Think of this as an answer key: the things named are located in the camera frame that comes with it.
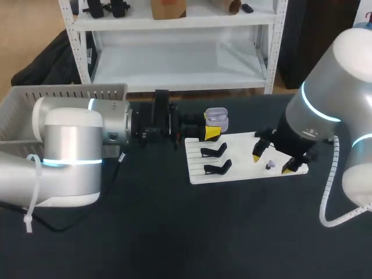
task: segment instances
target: metal shelving unit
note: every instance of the metal shelving unit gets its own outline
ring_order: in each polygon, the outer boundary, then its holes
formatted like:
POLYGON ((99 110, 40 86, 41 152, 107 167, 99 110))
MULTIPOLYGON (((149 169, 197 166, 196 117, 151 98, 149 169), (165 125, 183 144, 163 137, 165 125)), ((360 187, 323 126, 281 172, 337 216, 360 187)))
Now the metal shelving unit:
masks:
POLYGON ((83 84, 128 84, 128 92, 234 88, 273 90, 288 0, 244 0, 255 10, 225 14, 209 0, 188 0, 187 17, 153 20, 150 0, 127 0, 126 17, 93 19, 79 0, 59 0, 83 84), (85 32, 98 52, 90 77, 85 32))

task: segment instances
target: white board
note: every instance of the white board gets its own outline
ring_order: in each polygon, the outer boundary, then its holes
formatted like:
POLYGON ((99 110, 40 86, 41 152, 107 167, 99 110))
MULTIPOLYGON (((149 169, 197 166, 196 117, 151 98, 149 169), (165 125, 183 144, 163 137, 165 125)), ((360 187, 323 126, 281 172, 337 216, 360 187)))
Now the white board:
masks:
POLYGON ((281 169, 290 156, 276 151, 274 147, 268 147, 257 163, 254 163, 252 151, 258 138, 255 132, 222 135, 217 142, 199 142, 197 138, 186 138, 186 156, 190 182, 192 184, 218 183, 236 180, 248 180, 265 177, 295 176, 306 174, 309 168, 303 164, 297 172, 281 174, 281 169), (227 149, 221 158, 203 158, 201 148, 218 150, 226 142, 227 149), (205 174, 204 165, 222 167, 226 160, 231 159, 232 166, 228 172, 221 176, 219 174, 205 174), (266 164, 272 160, 276 167, 266 170, 266 164))

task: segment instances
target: black cable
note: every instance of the black cable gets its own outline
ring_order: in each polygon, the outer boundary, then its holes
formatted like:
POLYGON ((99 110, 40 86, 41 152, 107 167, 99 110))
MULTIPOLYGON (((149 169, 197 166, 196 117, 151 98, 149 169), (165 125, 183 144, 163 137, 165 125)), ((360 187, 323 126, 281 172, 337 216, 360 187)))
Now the black cable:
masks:
MULTIPOLYGON (((89 214, 94 209, 96 209, 103 202, 103 200, 105 199, 105 197, 108 195, 108 193, 110 192, 110 190, 111 190, 111 188, 112 188, 112 186, 113 186, 113 184, 114 184, 114 182, 116 180, 117 174, 119 173, 120 165, 121 165, 121 162, 118 162, 117 165, 115 166, 115 170, 114 170, 114 173, 112 175, 111 181, 110 181, 109 185, 105 188, 105 190, 103 192, 101 192, 98 200, 83 215, 81 215, 80 217, 78 217, 71 224, 69 224, 69 225, 67 225, 66 227, 63 227, 63 228, 56 228, 56 227, 52 226, 51 224, 49 224, 47 221, 45 221, 40 216, 36 215, 35 213, 32 214, 33 220, 35 220, 40 225, 42 225, 45 228, 47 228, 49 231, 52 231, 53 233, 64 233, 65 231, 67 231, 67 230, 73 228, 74 226, 78 225, 85 218, 87 218, 89 216, 89 214)), ((17 213, 20 213, 20 214, 27 214, 27 210, 26 209, 23 209, 20 206, 12 205, 12 204, 7 203, 7 202, 0 202, 0 208, 11 210, 13 212, 17 212, 17 213)))

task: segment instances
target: black tabletop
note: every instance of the black tabletop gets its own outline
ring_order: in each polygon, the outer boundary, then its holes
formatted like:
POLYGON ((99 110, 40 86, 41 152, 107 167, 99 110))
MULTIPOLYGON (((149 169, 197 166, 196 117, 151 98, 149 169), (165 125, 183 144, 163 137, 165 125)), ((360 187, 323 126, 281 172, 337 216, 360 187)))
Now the black tabletop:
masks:
MULTIPOLYGON (((228 109, 229 133, 275 127, 290 96, 181 101, 183 112, 228 109)), ((355 206, 342 192, 350 149, 340 127, 341 162, 329 219, 355 206)), ((86 221, 63 234, 0 211, 1 278, 370 278, 372 214, 335 228, 319 222, 332 146, 307 175, 191 185, 184 148, 134 148, 116 183, 86 221)), ((115 161, 105 160, 106 183, 115 161)), ((37 209, 63 227, 87 208, 37 209)))

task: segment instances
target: shelf post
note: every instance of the shelf post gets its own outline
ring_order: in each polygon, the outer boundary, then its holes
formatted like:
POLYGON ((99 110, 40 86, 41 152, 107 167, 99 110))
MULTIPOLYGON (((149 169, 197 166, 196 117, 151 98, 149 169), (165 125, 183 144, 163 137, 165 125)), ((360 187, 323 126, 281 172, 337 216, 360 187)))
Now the shelf post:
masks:
POLYGON ((288 0, 277 0, 276 22, 274 24, 274 34, 271 41, 269 60, 267 64, 267 77, 265 82, 265 94, 272 94, 274 87, 275 74, 278 65, 280 44, 283 34, 285 14, 287 13, 288 0))
POLYGON ((74 54, 76 67, 80 75, 82 84, 91 84, 91 78, 88 72, 87 65, 87 50, 85 52, 81 47, 79 34, 75 29, 75 21, 71 10, 69 0, 59 0, 60 10, 62 12, 63 20, 65 21, 66 31, 69 36, 70 45, 74 54))

